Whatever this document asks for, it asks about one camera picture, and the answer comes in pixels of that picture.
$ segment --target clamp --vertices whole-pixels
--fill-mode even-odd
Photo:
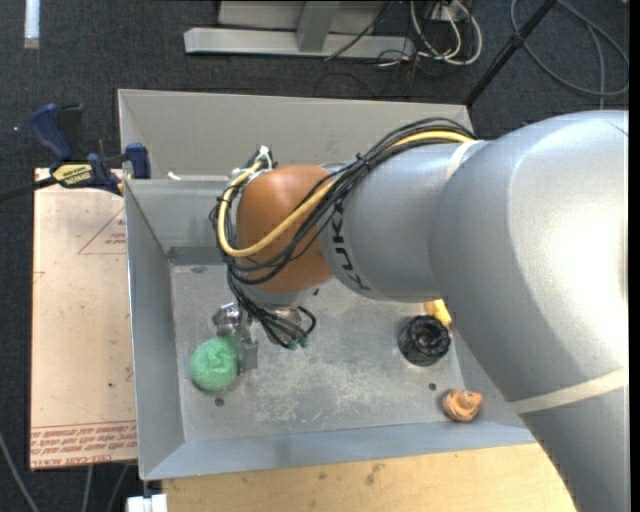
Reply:
[[[83,105],[58,111],[54,103],[49,103],[31,116],[31,131],[43,146],[53,151],[56,160],[49,169],[48,178],[0,194],[0,203],[56,183],[65,188],[95,188],[122,195],[122,180],[105,164],[129,161],[132,177],[151,177],[149,156],[146,148],[140,143],[129,144],[124,153],[104,161],[97,153],[85,152],[80,136],[83,111]]]

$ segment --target wooden board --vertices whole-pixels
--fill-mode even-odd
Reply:
[[[31,469],[137,457],[125,238],[121,197],[34,194]]]
[[[537,444],[166,480],[172,512],[575,512]]]

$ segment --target yellow object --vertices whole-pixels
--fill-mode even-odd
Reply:
[[[67,187],[76,183],[88,181],[91,178],[91,165],[89,164],[65,164],[53,171],[53,177],[63,182]]]
[[[427,314],[440,320],[442,325],[446,327],[451,324],[452,322],[451,315],[449,315],[447,306],[445,305],[442,299],[432,300],[431,302],[425,302],[424,306],[427,309]]]
[[[423,133],[416,133],[415,135],[409,135],[404,139],[400,139],[396,142],[392,147],[399,146],[400,144],[408,144],[409,142],[415,142],[417,140],[426,140],[426,139],[445,139],[450,140],[451,142],[469,142],[473,140],[471,137],[467,137],[466,135],[462,135],[458,132],[446,132],[443,130],[433,130]]]
[[[409,142],[414,142],[417,140],[426,140],[426,139],[445,139],[450,140],[452,142],[468,142],[473,140],[465,135],[460,135],[457,132],[448,132],[443,130],[432,130],[426,131],[423,133],[417,133],[415,135],[411,135],[409,137],[405,137],[404,139],[399,140],[393,146],[399,146],[401,144],[407,144]],[[333,186],[333,181],[327,183],[324,187],[318,189],[315,194],[313,194],[307,201],[305,201],[298,209],[291,212],[286,219],[284,219],[278,226],[276,226],[273,231],[271,231],[268,235],[266,235],[262,240],[255,243],[250,247],[246,247],[245,249],[234,249],[229,244],[227,237],[225,236],[225,219],[227,216],[227,210],[229,209],[229,198],[233,192],[234,187],[241,185],[244,181],[249,178],[256,170],[258,170],[261,166],[261,162],[256,162],[253,166],[248,169],[244,174],[240,175],[238,178],[233,180],[226,192],[222,196],[222,202],[220,204],[220,212],[218,214],[218,242],[222,250],[232,256],[234,258],[243,258],[247,256],[252,256],[257,252],[260,252],[262,249],[270,245],[274,240],[276,240],[279,236],[281,236],[287,229],[289,229],[298,219],[305,216],[309,213],[313,208],[315,208],[322,198],[327,195],[331,187]]]

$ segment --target blue clamp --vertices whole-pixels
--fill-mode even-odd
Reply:
[[[83,108],[76,108],[74,112],[76,116],[82,114]],[[151,178],[149,156],[146,148],[140,143],[129,144],[124,154],[108,158],[105,162],[96,153],[89,153],[86,160],[83,160],[91,166],[91,170],[79,167],[82,162],[72,161],[72,158],[81,151],[77,147],[78,141],[74,141],[73,145],[70,144],[65,133],[60,129],[58,108],[54,103],[45,105],[33,114],[29,119],[29,125],[38,141],[56,155],[56,161],[51,166],[50,172],[54,182],[60,183],[63,187],[91,187],[121,195],[121,187],[118,187],[121,183],[120,178],[104,165],[105,162],[112,160],[118,162],[129,160],[133,167],[133,177],[136,179]]]

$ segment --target yellow cable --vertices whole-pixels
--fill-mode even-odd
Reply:
[[[452,142],[467,142],[471,139],[465,135],[461,135],[457,132],[448,132],[442,130],[433,130],[423,133],[417,133],[415,135],[410,135],[409,137],[405,137],[404,139],[399,140],[392,147],[398,146],[400,144],[407,144],[409,142],[414,142],[417,140],[426,140],[426,139],[444,139],[450,140]],[[227,237],[225,236],[224,224],[225,218],[229,206],[229,197],[231,197],[231,192],[233,187],[244,182],[254,171],[248,170],[243,175],[236,178],[231,185],[227,188],[227,191],[222,196],[222,202],[220,204],[220,212],[218,214],[218,242],[220,243],[220,247],[222,250],[233,258],[243,258],[246,256],[252,256],[257,252],[261,251],[265,247],[269,246],[273,243],[279,236],[289,229],[297,220],[307,214],[310,210],[316,207],[322,200],[322,198],[327,195],[331,187],[333,186],[333,181],[327,183],[324,187],[318,189],[315,194],[313,194],[309,199],[307,199],[297,210],[291,212],[289,216],[284,219],[278,226],[276,226],[273,231],[271,231],[268,235],[256,242],[254,245],[247,247],[245,249],[234,249],[229,245],[227,241]]]
[[[466,135],[462,135],[457,132],[445,132],[441,130],[434,130],[431,132],[423,132],[423,133],[416,133],[415,135],[409,135],[404,139],[400,139],[391,147],[399,146],[400,144],[408,144],[409,142],[415,142],[416,140],[424,140],[424,139],[445,139],[445,140],[450,140],[452,142],[469,142],[470,140],[473,140],[471,137],[467,137]]]

